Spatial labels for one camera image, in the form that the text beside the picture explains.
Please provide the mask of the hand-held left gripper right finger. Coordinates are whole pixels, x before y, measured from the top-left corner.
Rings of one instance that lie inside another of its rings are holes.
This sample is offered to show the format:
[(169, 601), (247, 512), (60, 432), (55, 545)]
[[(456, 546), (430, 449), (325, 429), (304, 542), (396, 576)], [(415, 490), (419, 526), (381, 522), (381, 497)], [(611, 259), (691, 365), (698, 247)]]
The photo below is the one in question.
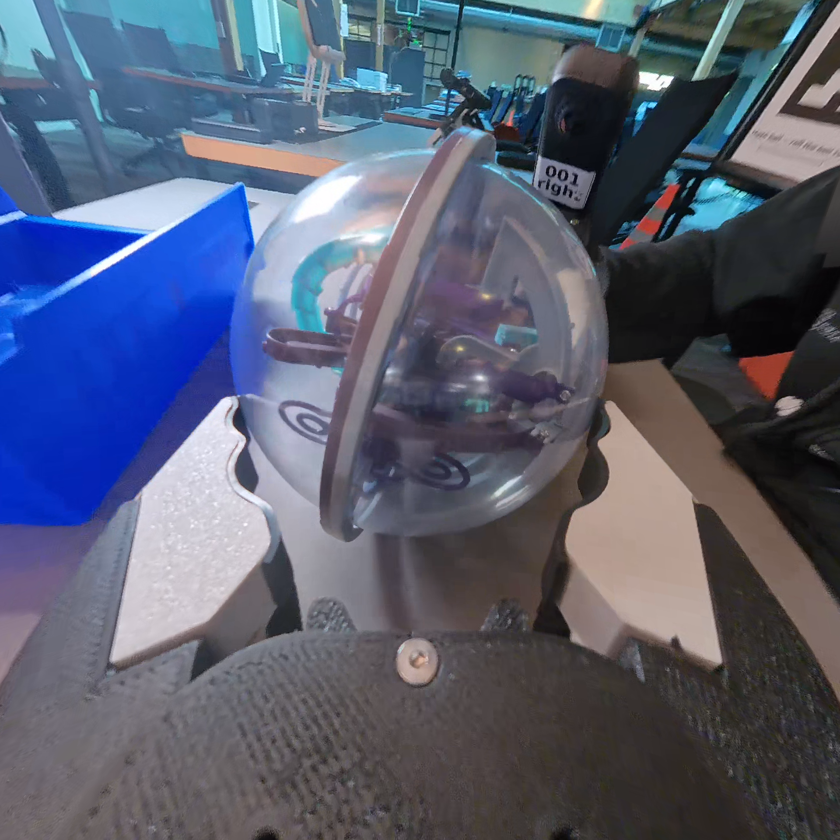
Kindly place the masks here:
[(629, 639), (722, 664), (695, 499), (614, 402), (598, 444), (605, 488), (571, 515), (560, 611), (571, 641), (617, 658)]

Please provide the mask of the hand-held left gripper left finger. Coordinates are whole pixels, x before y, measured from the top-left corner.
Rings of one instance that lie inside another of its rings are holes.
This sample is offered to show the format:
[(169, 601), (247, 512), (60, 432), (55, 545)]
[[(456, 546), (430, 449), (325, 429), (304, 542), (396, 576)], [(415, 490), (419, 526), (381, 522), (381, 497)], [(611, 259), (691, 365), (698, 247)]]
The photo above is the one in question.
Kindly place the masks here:
[(224, 398), (142, 489), (110, 663), (126, 669), (183, 644), (224, 658), (266, 638), (277, 517), (237, 477), (248, 439)]

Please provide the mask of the clear maze ball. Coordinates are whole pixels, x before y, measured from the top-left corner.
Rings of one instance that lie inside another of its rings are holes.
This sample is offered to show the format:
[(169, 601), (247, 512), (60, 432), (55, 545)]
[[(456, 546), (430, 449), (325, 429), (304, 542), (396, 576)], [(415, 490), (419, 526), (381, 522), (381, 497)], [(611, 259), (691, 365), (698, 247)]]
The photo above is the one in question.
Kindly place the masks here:
[(230, 326), (239, 406), (335, 539), (507, 516), (601, 411), (594, 267), (495, 152), (458, 129), (344, 164), (292, 197), (249, 260)]

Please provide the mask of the person's right forearm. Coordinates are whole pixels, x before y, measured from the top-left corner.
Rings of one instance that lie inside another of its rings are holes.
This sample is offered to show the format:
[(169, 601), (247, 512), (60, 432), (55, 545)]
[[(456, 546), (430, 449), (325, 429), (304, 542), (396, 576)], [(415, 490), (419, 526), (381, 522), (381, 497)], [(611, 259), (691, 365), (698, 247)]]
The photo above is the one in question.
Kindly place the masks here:
[(712, 230), (600, 248), (610, 364), (677, 361), (725, 335), (738, 357), (791, 351), (838, 286), (820, 239), (838, 168)]

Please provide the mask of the person's black clothing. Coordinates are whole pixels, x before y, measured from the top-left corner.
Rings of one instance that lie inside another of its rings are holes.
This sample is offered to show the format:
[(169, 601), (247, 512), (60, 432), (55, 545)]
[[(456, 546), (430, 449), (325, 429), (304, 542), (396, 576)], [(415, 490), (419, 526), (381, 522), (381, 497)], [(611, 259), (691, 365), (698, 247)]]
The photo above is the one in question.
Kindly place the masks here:
[(838, 290), (802, 335), (773, 400), (715, 430), (838, 601)]

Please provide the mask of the blue plastic tray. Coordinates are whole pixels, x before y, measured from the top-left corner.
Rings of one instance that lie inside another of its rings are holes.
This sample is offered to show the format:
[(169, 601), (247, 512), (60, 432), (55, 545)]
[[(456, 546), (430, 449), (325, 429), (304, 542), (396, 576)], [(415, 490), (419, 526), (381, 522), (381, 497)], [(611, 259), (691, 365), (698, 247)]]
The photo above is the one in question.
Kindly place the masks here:
[(1, 521), (88, 521), (228, 328), (255, 238), (232, 185), (155, 231), (1, 225)]

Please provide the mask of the black fabric panel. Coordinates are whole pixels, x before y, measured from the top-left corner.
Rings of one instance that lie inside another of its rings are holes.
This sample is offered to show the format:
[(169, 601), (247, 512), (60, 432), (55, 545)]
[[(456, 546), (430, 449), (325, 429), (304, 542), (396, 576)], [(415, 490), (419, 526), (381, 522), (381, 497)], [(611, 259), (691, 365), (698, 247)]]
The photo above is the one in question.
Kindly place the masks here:
[(737, 72), (703, 80), (677, 79), (606, 169), (590, 213), (587, 250), (595, 256), (659, 184), (710, 120)]

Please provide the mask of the wooden edged desk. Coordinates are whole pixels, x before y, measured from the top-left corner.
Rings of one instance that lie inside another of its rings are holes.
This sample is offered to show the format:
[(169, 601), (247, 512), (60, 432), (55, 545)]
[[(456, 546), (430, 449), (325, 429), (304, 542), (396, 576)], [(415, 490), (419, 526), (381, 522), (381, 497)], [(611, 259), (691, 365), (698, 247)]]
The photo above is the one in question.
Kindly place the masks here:
[(182, 144), (195, 161), (317, 178), (371, 154), (426, 148), (433, 135), (434, 129), (427, 127), (378, 121), (306, 143), (249, 143), (183, 132)]

